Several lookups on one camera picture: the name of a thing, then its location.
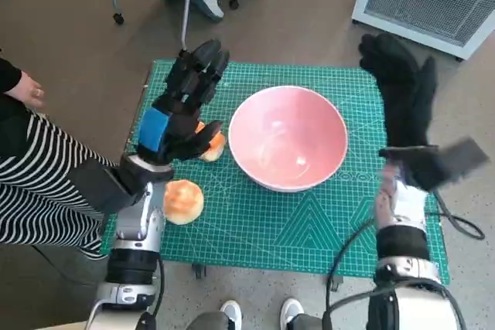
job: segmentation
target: cable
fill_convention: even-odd
[[[158,299],[156,299],[156,306],[152,314],[154,318],[156,318],[158,311],[162,306],[163,294],[165,293],[165,268],[163,267],[162,257],[159,256],[157,261],[160,269],[160,291],[158,293]]]
[[[94,287],[94,286],[97,285],[96,282],[86,282],[86,281],[80,281],[80,280],[77,280],[75,278],[72,278],[71,276],[69,276],[68,274],[66,274],[65,272],[63,272],[61,269],[59,269],[54,264],[54,262],[52,262],[51,259],[49,259],[48,256],[46,254],[44,254],[44,252],[42,252],[38,247],[35,247],[35,246],[31,246],[31,247],[39,255],[41,255],[41,257],[43,257],[43,259],[45,260],[45,262],[47,262],[64,280],[70,282],[71,284],[80,285],[80,286]]]
[[[462,218],[460,216],[455,216],[455,215],[453,215],[450,212],[449,208],[447,207],[445,201],[440,196],[440,194],[438,193],[438,191],[434,191],[433,192],[433,195],[435,196],[437,202],[439,203],[439,206],[440,206],[440,209],[442,210],[442,213],[438,213],[438,212],[427,212],[426,213],[427,216],[441,216],[441,217],[445,217],[454,226],[454,228],[456,230],[458,230],[460,233],[462,233],[463,235],[465,235],[467,237],[470,237],[472,239],[475,239],[475,240],[484,240],[485,239],[485,234],[483,233],[483,231],[476,224],[474,224],[473,222],[471,222],[471,221],[469,221],[467,219],[464,219],[464,218]],[[459,224],[459,222],[461,222],[463,224],[466,224],[467,226],[471,227],[473,230],[476,231],[476,234],[475,233],[471,233],[470,231],[468,231],[465,228],[463,228]],[[373,223],[374,223],[374,219],[373,218],[368,219],[356,231],[354,231],[353,234],[350,235],[350,237],[346,240],[346,242],[344,243],[344,245],[340,249],[339,253],[336,255],[335,259],[333,260],[333,265],[330,268],[328,277],[326,279],[326,298],[325,298],[326,310],[325,310],[325,314],[323,315],[323,317],[326,318],[326,321],[324,321],[324,323],[328,323],[329,324],[329,315],[330,315],[330,313],[332,311],[335,311],[336,309],[338,309],[338,308],[342,307],[343,305],[348,304],[348,303],[350,303],[352,301],[358,301],[358,300],[361,300],[361,299],[369,298],[371,296],[390,293],[393,290],[395,290],[396,287],[413,285],[413,281],[414,280],[422,280],[422,283],[425,283],[426,282],[425,279],[414,279],[413,280],[412,278],[410,278],[410,279],[407,279],[407,280],[404,280],[404,281],[399,281],[395,285],[392,285],[391,287],[386,287],[384,289],[378,289],[376,291],[368,291],[368,292],[365,292],[365,293],[352,295],[352,296],[350,296],[348,298],[341,299],[340,301],[338,301],[338,302],[330,305],[330,288],[332,286],[333,278],[334,278],[335,273],[337,271],[337,268],[338,268],[338,266],[340,264],[340,261],[343,259],[344,254],[349,250],[349,247],[358,238],[358,236],[360,234],[362,234],[362,232],[364,232],[367,228],[369,228],[370,226],[372,226]],[[439,287],[441,288],[441,291],[445,293],[445,295],[447,296],[447,298],[449,298],[452,306],[454,307],[454,310],[456,311],[456,316],[459,319],[459,323],[461,325],[461,329],[466,329],[466,323],[464,322],[463,315],[462,315],[462,313],[460,311],[459,305],[456,302],[456,299],[441,284],[438,284],[435,281],[432,281],[432,282],[434,282],[435,284],[431,284],[431,283],[429,283],[429,281],[428,281],[428,284],[430,284],[431,286],[434,286],[435,288],[439,288]]]
[[[362,232],[364,232],[369,227],[371,227],[373,225],[373,223],[374,223],[374,219],[373,218],[368,219],[367,221],[365,221],[361,225],[361,227],[359,227],[356,231],[354,231],[353,234],[350,235],[350,237],[344,243],[344,245],[340,249],[339,253],[337,254],[337,256],[335,257],[335,259],[333,260],[333,266],[330,269],[330,272],[328,273],[328,278],[326,279],[326,298],[325,298],[326,307],[325,308],[329,308],[330,307],[330,288],[332,286],[333,277],[335,276],[335,273],[336,273],[337,268],[338,268],[338,266],[340,264],[340,261],[342,260],[344,254],[347,252],[347,250],[349,249],[349,247],[355,241],[355,239],[358,238],[358,236],[360,234],[362,234]]]
[[[443,201],[443,198],[440,196],[438,191],[434,191],[433,195],[435,196],[436,201],[439,203],[439,206],[440,206],[440,209],[442,210],[442,213],[428,213],[429,215],[444,216],[445,218],[447,218],[449,220],[449,222],[452,224],[452,226],[457,231],[459,231],[461,234],[468,236],[468,237],[471,237],[474,240],[479,240],[479,241],[485,240],[485,234],[476,224],[474,224],[473,222],[470,222],[467,219],[461,218],[460,216],[454,216],[453,214],[451,214],[449,208],[447,208],[446,202]],[[471,233],[470,231],[463,228],[458,223],[458,221],[471,227],[473,230],[476,231],[476,234]]]

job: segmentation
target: pant leg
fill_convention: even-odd
[[[101,220],[103,214],[87,203],[67,175],[88,158],[95,158],[103,165],[111,162],[37,114],[31,115],[26,140],[28,147],[23,155],[0,158],[0,183]]]
[[[207,312],[196,317],[187,330],[235,330],[235,324],[223,312]]]
[[[111,163],[44,117],[31,114],[26,150],[0,158],[0,243],[75,246],[101,257],[103,214],[67,178],[87,158]]]
[[[0,243],[99,249],[99,227],[83,213],[0,183]]]
[[[287,330],[321,330],[321,318],[305,314],[295,316],[288,324]]]

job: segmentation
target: black and white striped pants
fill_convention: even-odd
[[[31,114],[23,156],[0,158],[0,243],[79,248],[100,256],[103,214],[67,178],[87,158],[111,163],[38,114]]]

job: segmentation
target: bread roll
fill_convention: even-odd
[[[201,188],[191,181],[168,182],[163,196],[165,217],[174,224],[194,221],[203,211],[204,197]]]
[[[204,123],[200,121],[196,128],[196,133],[204,128]],[[224,153],[225,148],[225,136],[218,132],[215,137],[210,141],[210,149],[200,156],[200,159],[204,162],[215,162]]]

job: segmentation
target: table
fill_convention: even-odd
[[[163,92],[172,62],[156,60],[152,64],[133,128]],[[202,188],[205,207],[200,218],[189,225],[166,225],[161,249],[164,260],[323,274],[343,241],[371,217],[384,164],[377,151],[385,145],[383,108],[374,78],[354,68],[232,62],[217,95],[204,107],[202,120],[223,120],[223,132],[227,134],[239,104],[258,90],[276,85],[312,89],[338,108],[349,135],[342,167],[322,185],[285,194],[252,182],[238,168],[228,146],[214,163],[174,163],[177,179],[189,179]],[[134,130],[129,140],[136,142]],[[437,211],[432,197],[428,198],[427,210]],[[442,281],[448,284],[448,260],[437,216],[428,218],[427,230],[432,259]],[[363,233],[349,249],[339,275],[372,277],[377,259],[374,232],[369,229]],[[110,250],[113,236],[111,218],[103,253]]]

